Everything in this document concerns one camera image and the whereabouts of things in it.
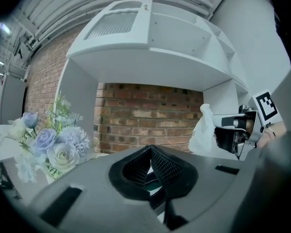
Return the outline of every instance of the black mesh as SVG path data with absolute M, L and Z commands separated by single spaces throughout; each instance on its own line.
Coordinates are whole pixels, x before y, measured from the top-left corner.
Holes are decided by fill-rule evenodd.
M 182 167 L 166 157 L 152 150 L 152 168 L 163 187 L 178 181 L 182 174 Z
M 150 169 L 151 150 L 147 150 L 123 168 L 123 175 L 134 184 L 144 187 L 146 175 Z
M 193 165 L 175 156 L 173 151 L 175 150 L 165 151 L 155 145 L 145 146 L 114 163 L 110 168 L 109 179 L 124 197 L 150 200 L 150 193 L 145 189 L 145 184 L 152 165 L 166 197 L 183 197 L 195 185 L 198 174 Z

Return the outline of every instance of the white shelf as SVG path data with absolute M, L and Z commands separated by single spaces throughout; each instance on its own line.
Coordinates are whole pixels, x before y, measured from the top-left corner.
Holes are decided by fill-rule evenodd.
M 150 47 L 195 56 L 197 52 L 202 51 L 210 37 L 209 32 L 193 23 L 163 14 L 152 14 Z
M 229 59 L 235 53 L 235 50 L 226 42 L 224 42 L 221 38 L 217 37 L 217 39 L 226 55 L 226 58 Z
M 195 23 L 197 18 L 197 15 L 189 11 L 157 2 L 152 4 L 152 13 L 178 18 L 189 23 Z
M 211 22 L 203 19 L 204 22 L 208 25 L 208 27 L 211 29 L 211 31 L 213 32 L 213 34 L 215 36 L 219 36 L 220 33 L 222 32 L 222 30 L 220 28 L 218 28 L 217 26 L 215 26 L 214 24 L 212 24 Z

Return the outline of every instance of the red brick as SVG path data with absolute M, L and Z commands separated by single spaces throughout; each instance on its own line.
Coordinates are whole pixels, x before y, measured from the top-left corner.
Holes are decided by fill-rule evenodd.
M 134 128 L 131 131 L 132 135 L 148 135 L 148 129 Z
M 168 112 L 167 118 L 168 119 L 183 119 L 184 113 L 183 112 Z
M 112 134 L 131 135 L 131 128 L 112 126 Z
M 114 97 L 116 99 L 129 99 L 131 97 L 131 92 L 130 91 L 115 91 Z
M 107 107 L 125 107 L 127 101 L 125 100 L 105 100 Z
M 188 95 L 183 94 L 172 94 L 170 96 L 167 96 L 167 101 L 170 103 L 190 103 L 194 102 L 193 98 L 190 98 Z
M 173 92 L 173 88 L 167 87 L 167 86 L 159 86 L 159 91 L 161 91 L 161 92 Z
M 166 100 L 166 95 L 160 94 L 160 93 L 150 93 L 149 94 L 149 99 L 165 101 Z
M 180 144 L 180 150 L 185 152 L 191 152 L 189 151 L 189 144 Z
M 193 91 L 193 90 L 188 90 L 188 93 L 190 96 L 192 97 L 196 97 L 196 98 L 203 98 L 203 93 L 199 92 L 199 91 Z
M 158 86 L 148 85 L 148 84 L 136 84 L 134 88 L 135 90 L 148 91 L 148 92 L 154 92 L 158 90 Z
M 187 104 L 160 103 L 159 109 L 168 111 L 189 111 L 190 106 Z
M 148 131 L 148 135 L 153 135 L 153 136 L 161 136 L 165 135 L 165 129 L 152 129 Z
M 135 91 L 133 92 L 132 97 L 134 99 L 147 99 L 149 94 L 145 91 Z
M 113 108 L 112 116 L 113 117 L 130 117 L 131 111 L 126 108 Z
M 137 144 L 138 138 L 137 137 L 129 137 L 129 136 L 117 136 L 116 142 L 126 143 L 126 144 Z
M 54 98 L 55 95 L 53 95 L 53 93 L 46 93 L 45 94 L 45 98 Z
M 111 133 L 111 126 L 99 125 L 98 131 L 101 133 Z
M 109 118 L 109 123 L 113 125 L 126 125 L 126 120 L 122 118 Z
M 159 104 L 156 102 L 146 102 L 146 103 L 142 103 L 142 108 L 156 110 L 159 108 Z
M 188 127 L 195 127 L 196 124 L 198 123 L 198 120 L 188 120 L 186 122 L 188 124 Z
M 112 144 L 112 150 L 116 152 L 120 152 L 123 150 L 129 150 L 131 148 L 134 148 L 133 145 L 124 145 L 124 144 Z
M 184 114 L 185 119 L 198 119 L 197 113 L 185 113 Z
M 139 137 L 139 144 L 141 144 L 141 145 L 155 144 L 155 138 L 153 138 L 153 137 Z
M 105 99 L 96 98 L 95 106 L 103 106 Z
M 52 88 L 52 87 L 57 87 L 56 82 L 52 82 L 52 83 L 45 85 L 45 88 Z
M 200 112 L 200 105 L 191 105 L 191 111 Z
M 190 137 L 187 136 L 179 136 L 179 137 L 157 137 L 155 139 L 155 144 L 163 145 L 163 144 L 180 144 L 180 143 L 189 143 Z
M 139 127 L 155 128 L 156 127 L 156 121 L 155 120 L 139 119 Z
M 167 112 L 157 111 L 156 117 L 157 118 L 167 118 Z
M 134 128 L 131 131 L 132 135 L 145 135 L 145 136 L 161 136 L 165 135 L 165 129 L 143 129 Z
M 133 117 L 156 118 L 156 112 L 154 112 L 154 111 L 133 110 L 131 112 L 131 115 Z
M 192 123 L 190 121 L 182 120 L 168 120 L 168 121 L 158 121 L 157 127 L 159 128 L 188 128 L 191 127 Z
M 198 103 L 198 104 L 203 104 L 204 100 L 203 100 L 203 98 L 195 98 L 194 102 Z
M 111 149 L 111 144 L 100 142 L 99 143 L 99 148 L 101 150 L 110 150 Z
M 127 119 L 126 120 L 126 125 L 127 126 L 137 127 L 138 126 L 138 120 L 137 119 Z
M 97 98 L 113 98 L 113 91 L 110 90 L 98 90 L 96 94 Z
M 111 115 L 111 108 L 107 107 L 95 107 L 95 115 L 109 116 Z
M 192 129 L 170 129 L 167 130 L 168 136 L 192 135 Z
M 137 100 L 126 100 L 125 102 L 126 102 L 125 106 L 129 107 L 129 108 L 140 108 L 141 107 L 140 102 Z

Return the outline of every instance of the black slot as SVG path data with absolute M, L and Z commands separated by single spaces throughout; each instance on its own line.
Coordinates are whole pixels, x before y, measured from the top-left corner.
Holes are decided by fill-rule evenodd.
M 41 218 L 50 225 L 57 227 L 63 220 L 71 206 L 80 196 L 79 188 L 67 188 L 46 210 Z
M 232 168 L 229 166 L 222 166 L 222 165 L 216 166 L 215 169 L 222 171 L 224 173 L 230 173 L 230 174 L 234 174 L 234 175 L 237 175 L 239 172 L 239 169 L 237 169 L 237 168 Z

